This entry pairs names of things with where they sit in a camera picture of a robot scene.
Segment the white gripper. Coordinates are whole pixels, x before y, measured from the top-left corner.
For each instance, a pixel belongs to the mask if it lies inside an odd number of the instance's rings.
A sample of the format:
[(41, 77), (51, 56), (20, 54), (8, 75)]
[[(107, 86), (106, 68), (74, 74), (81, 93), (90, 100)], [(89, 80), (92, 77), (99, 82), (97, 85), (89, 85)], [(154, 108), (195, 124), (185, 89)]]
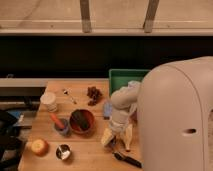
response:
[(114, 135), (125, 133), (125, 149), (130, 149), (133, 132), (132, 129), (132, 126), (129, 126), (129, 121), (126, 121), (125, 123), (118, 123), (114, 121), (113, 118), (110, 118), (109, 128), (104, 130), (103, 136), (101, 138), (101, 144), (103, 146), (107, 146), (114, 138)]

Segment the white robot base body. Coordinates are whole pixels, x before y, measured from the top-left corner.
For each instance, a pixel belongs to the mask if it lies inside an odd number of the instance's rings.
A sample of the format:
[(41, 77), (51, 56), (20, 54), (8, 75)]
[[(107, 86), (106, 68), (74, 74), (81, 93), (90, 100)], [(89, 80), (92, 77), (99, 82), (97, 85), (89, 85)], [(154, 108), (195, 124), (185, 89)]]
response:
[(137, 101), (144, 171), (212, 171), (208, 119), (213, 113), (213, 57), (152, 69)]

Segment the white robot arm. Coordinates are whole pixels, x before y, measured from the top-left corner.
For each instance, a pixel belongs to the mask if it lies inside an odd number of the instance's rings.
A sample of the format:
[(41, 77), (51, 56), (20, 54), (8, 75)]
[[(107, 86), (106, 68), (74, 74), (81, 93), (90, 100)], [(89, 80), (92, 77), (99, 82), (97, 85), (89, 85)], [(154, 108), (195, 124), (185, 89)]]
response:
[(141, 83), (130, 81), (126, 86), (114, 91), (110, 97), (111, 113), (109, 126), (104, 130), (101, 144), (106, 147), (110, 141), (119, 136), (125, 149), (130, 150), (133, 126), (129, 118), (137, 111), (137, 98)]

